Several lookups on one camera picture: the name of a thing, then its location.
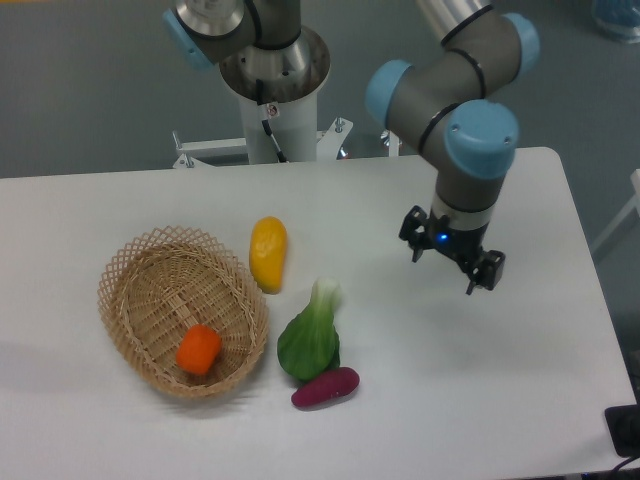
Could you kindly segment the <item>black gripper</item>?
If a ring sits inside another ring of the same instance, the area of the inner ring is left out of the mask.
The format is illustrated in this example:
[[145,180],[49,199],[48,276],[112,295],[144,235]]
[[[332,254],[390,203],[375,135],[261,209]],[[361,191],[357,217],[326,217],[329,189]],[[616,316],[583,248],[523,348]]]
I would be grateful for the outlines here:
[[413,263],[425,250],[435,250],[454,261],[466,273],[466,294],[472,295],[475,289],[493,291],[504,271],[506,255],[498,250],[484,251],[482,247],[487,229],[488,223],[471,230],[457,229],[448,215],[437,216],[431,209],[428,216],[414,205],[403,219],[399,238],[412,250]]

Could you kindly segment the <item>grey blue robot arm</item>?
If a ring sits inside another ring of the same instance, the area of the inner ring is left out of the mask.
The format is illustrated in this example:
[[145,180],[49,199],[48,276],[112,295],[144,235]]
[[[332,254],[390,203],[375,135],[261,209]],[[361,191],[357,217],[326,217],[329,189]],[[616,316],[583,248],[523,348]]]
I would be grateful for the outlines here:
[[[413,207],[399,236],[415,256],[434,250],[454,261],[470,289],[493,289],[505,256],[482,241],[519,126],[490,101],[529,71],[540,41],[518,14],[498,14],[488,1],[423,1],[443,54],[417,68],[382,65],[365,91],[369,114],[437,172],[428,210]],[[297,1],[178,1],[163,16],[175,44],[195,68],[218,66],[228,88],[249,108],[248,155],[254,163],[316,158],[315,114],[292,108],[312,99],[330,69],[324,41],[301,20]]]

